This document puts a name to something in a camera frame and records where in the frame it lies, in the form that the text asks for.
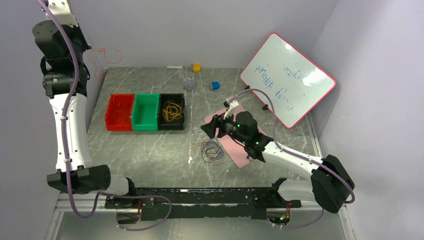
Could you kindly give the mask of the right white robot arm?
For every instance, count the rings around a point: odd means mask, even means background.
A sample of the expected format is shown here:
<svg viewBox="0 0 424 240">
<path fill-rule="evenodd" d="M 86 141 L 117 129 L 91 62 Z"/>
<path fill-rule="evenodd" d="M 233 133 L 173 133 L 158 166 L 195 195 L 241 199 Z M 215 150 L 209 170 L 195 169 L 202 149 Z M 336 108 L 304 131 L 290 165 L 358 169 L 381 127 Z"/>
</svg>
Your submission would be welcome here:
<svg viewBox="0 0 424 240">
<path fill-rule="evenodd" d="M 344 204 L 355 200 L 355 184 L 336 156 L 313 156 L 282 145 L 260 132 L 248 111 L 228 118 L 215 114 L 200 128 L 211 139 L 230 137 L 254 160 L 282 166 L 304 178 L 278 183 L 269 197 L 275 207 L 282 207 L 288 201 L 309 201 L 336 214 Z"/>
</svg>

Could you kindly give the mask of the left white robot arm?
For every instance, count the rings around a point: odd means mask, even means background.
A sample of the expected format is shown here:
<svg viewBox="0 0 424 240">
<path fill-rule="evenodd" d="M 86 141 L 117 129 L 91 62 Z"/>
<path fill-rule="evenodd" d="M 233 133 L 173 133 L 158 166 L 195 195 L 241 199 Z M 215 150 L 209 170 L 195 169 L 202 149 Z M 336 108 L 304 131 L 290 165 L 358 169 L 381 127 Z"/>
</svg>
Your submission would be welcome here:
<svg viewBox="0 0 424 240">
<path fill-rule="evenodd" d="M 42 86 L 53 111 L 57 161 L 47 184 L 68 194 L 101 192 L 118 196 L 126 208 L 139 200 L 134 183 L 113 175 L 105 164 L 95 165 L 88 148 L 86 129 L 87 83 L 91 78 L 83 55 L 91 46 L 65 0 L 41 0 L 46 20 L 33 29 L 43 56 Z"/>
</svg>

